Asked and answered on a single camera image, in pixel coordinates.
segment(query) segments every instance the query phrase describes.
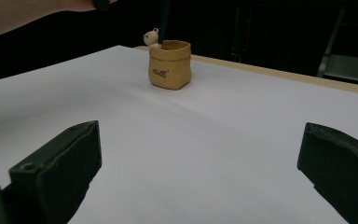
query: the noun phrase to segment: bear figurine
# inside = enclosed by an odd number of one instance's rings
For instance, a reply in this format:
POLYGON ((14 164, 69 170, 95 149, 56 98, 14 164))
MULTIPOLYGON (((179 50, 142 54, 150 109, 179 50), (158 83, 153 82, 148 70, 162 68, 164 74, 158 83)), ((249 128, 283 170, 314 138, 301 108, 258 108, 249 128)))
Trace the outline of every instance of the bear figurine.
POLYGON ((144 34, 144 42, 150 49, 161 49, 161 45, 158 43, 158 28, 154 28, 152 31, 144 34))

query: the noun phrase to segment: tan pot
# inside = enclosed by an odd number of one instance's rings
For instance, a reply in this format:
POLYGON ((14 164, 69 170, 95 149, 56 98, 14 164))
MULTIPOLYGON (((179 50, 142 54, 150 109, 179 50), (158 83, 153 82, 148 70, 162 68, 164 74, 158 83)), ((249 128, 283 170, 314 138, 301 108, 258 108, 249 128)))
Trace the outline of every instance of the tan pot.
POLYGON ((191 45, 179 40, 164 40, 161 49, 149 51, 149 79, 158 87, 179 90, 191 79, 191 45))

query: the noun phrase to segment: dark background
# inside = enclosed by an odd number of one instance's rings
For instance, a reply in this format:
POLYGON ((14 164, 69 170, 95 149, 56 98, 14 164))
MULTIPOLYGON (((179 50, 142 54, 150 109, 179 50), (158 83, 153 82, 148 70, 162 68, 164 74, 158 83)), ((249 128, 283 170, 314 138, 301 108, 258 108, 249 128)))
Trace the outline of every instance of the dark background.
MULTIPOLYGON (((60 12, 0 35, 0 78, 115 45, 144 45, 158 27, 160 0, 119 0, 110 11, 60 12)), ((316 76, 338 12, 332 51, 358 57, 358 0, 172 0, 166 39, 192 53, 316 76)))

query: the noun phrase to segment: table surface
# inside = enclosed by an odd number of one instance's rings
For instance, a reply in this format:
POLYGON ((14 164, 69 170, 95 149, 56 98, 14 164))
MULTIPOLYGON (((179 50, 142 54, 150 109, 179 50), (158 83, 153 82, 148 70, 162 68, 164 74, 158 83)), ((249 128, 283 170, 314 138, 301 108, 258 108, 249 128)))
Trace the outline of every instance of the table surface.
POLYGON ((358 139, 358 87, 227 64, 194 56, 170 91, 149 83, 147 51, 116 46, 1 79, 0 186, 98 120, 103 167, 70 223, 346 223, 296 162, 307 122, 358 139))

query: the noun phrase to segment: human arm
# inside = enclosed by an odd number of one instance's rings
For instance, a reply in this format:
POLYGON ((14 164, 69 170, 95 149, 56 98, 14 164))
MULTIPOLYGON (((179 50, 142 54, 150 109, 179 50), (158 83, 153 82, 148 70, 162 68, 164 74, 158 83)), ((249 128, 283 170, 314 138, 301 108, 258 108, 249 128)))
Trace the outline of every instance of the human arm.
POLYGON ((93 9, 92 0, 0 0, 0 34, 56 12, 93 9))

